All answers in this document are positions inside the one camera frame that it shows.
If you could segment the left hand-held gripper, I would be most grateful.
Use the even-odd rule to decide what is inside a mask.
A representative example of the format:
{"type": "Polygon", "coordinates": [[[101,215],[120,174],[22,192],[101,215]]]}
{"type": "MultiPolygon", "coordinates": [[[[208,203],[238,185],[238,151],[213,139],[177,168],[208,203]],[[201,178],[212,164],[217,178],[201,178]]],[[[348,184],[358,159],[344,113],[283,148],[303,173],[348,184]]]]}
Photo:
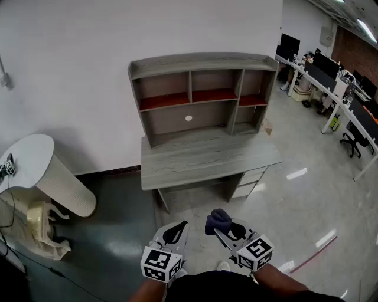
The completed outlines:
{"type": "Polygon", "coordinates": [[[168,284],[183,267],[188,221],[172,222],[157,230],[141,258],[142,275],[168,284]]]}

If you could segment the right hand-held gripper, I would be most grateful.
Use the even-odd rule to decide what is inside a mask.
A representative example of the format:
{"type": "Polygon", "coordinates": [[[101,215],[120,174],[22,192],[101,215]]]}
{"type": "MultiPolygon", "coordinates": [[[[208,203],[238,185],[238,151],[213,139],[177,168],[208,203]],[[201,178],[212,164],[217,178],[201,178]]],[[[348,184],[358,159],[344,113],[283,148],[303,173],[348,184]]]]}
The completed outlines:
{"type": "Polygon", "coordinates": [[[231,250],[230,259],[240,267],[258,271],[272,259],[273,243],[265,235],[253,233],[245,221],[232,219],[232,235],[215,228],[215,235],[221,244],[231,250]]]}

